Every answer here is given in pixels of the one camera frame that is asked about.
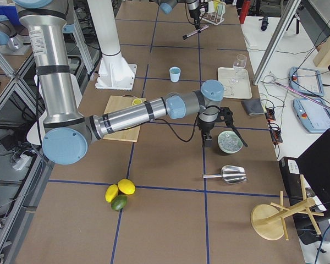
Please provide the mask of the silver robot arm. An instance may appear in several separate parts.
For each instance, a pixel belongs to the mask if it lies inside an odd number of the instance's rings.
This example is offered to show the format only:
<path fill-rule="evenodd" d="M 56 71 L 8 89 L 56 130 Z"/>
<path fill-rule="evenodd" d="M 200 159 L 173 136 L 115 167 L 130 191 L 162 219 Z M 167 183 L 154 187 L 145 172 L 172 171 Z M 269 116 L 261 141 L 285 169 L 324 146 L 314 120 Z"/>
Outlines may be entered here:
<path fill-rule="evenodd" d="M 42 149 L 57 164 L 82 159 L 89 145 L 108 134 L 153 122 L 162 116 L 180 119 L 196 114 L 203 144 L 211 141 L 210 131 L 218 122 L 232 128 L 232 112 L 222 107 L 224 87 L 207 80 L 197 91 L 171 93 L 119 111 L 84 117 L 77 109 L 63 28 L 73 12 L 71 1 L 16 1 L 19 20 L 29 33 L 36 74 L 42 89 L 47 116 Z"/>
<path fill-rule="evenodd" d="M 178 1 L 178 0 L 156 0 L 153 1 L 158 4 L 161 11 L 164 12 L 164 14 L 169 14 L 177 4 L 184 3 L 185 7 L 188 9 L 189 16 L 193 20 L 193 25 L 196 30 L 199 30 L 201 28 L 200 26 L 200 9 L 201 9 L 201 2 L 197 0 L 184 0 L 184 1 Z"/>

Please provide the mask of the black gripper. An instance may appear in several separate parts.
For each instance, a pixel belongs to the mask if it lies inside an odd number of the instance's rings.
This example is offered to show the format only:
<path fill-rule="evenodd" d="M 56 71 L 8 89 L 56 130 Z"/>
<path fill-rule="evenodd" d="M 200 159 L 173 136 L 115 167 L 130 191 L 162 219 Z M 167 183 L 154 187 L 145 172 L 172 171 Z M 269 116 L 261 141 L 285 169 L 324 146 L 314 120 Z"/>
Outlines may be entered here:
<path fill-rule="evenodd" d="M 189 9 L 189 15 L 194 20 L 195 29 L 200 30 L 200 8 Z"/>
<path fill-rule="evenodd" d="M 216 123 L 222 122 L 224 122 L 227 127 L 232 129 L 245 147 L 248 147 L 248 144 L 245 142 L 234 125 L 233 112 L 228 107 L 218 106 L 207 106 L 202 112 L 199 113 L 197 118 L 197 125 L 201 131 L 201 136 L 203 137 L 203 147 L 212 146 L 212 136 L 210 135 L 210 131 L 214 128 Z"/>

